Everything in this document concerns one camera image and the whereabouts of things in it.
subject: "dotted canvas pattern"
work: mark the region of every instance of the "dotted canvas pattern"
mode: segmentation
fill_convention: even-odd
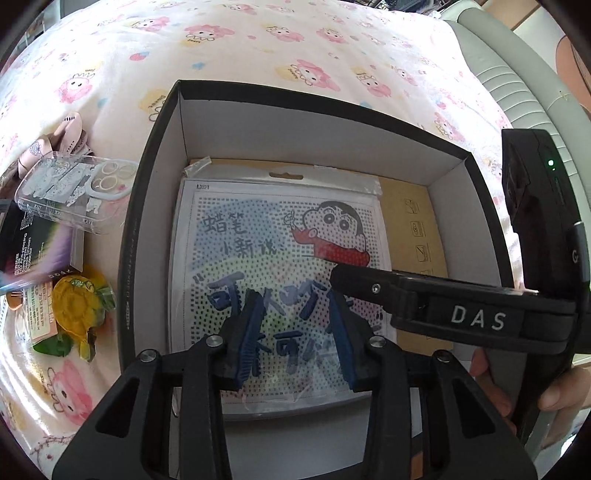
[[[369,267],[381,268],[376,213],[368,203],[196,194],[187,244],[184,348],[217,333],[223,321],[243,307],[248,288],[263,295],[267,310],[251,376],[240,392],[225,393],[225,403],[293,403],[349,391],[327,331],[327,293],[335,263],[321,258],[319,251],[329,251],[329,257],[347,254],[354,243],[361,243],[367,254],[353,250],[354,256],[362,258],[363,253]],[[300,241],[320,247],[296,241],[298,233]],[[381,307],[348,300],[376,333],[385,332]]]

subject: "black hair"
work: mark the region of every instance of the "black hair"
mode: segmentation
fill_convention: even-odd
[[[363,234],[363,225],[361,225],[361,217],[359,217],[359,214],[357,213],[357,211],[355,211],[355,209],[351,205],[347,205],[346,203],[343,203],[343,202],[336,202],[334,200],[329,200],[328,202],[322,202],[320,205],[318,205],[317,210],[320,210],[321,208],[327,208],[327,207],[336,207],[336,208],[339,208],[342,211],[344,211],[347,215],[352,217],[357,222],[357,231],[355,232],[355,235],[362,235]]]

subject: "red shirt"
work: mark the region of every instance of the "red shirt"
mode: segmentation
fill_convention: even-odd
[[[310,237],[309,230],[293,229],[291,234],[299,244],[313,244],[314,256],[334,263],[346,263],[358,267],[367,267],[369,264],[369,253],[360,252],[355,248],[345,248],[333,244],[317,236]]]

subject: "transparent plastic wrap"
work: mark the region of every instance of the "transparent plastic wrap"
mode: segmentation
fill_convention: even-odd
[[[50,152],[23,179],[15,201],[33,215],[109,233],[125,220],[137,168],[129,160]]]
[[[361,398],[340,371],[329,328],[337,262],[390,270],[376,177],[313,166],[219,161],[185,170],[171,252],[170,350],[181,351],[263,295],[251,376],[223,396],[230,418],[282,415]],[[395,339],[381,307],[349,299]]]

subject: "bed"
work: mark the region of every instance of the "bed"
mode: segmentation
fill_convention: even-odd
[[[102,0],[63,19],[0,78],[0,172],[71,111],[81,114],[96,155],[139,161],[177,79],[326,95],[401,118],[471,151],[498,210],[519,285],[519,245],[501,187],[500,131],[511,122],[478,76],[458,25],[336,0]],[[121,233],[88,235],[85,244],[86,261],[114,287],[113,252]],[[116,319],[99,332],[91,364],[75,353],[61,359],[30,352],[22,321],[8,313],[0,328],[0,411],[50,476],[119,375]]]

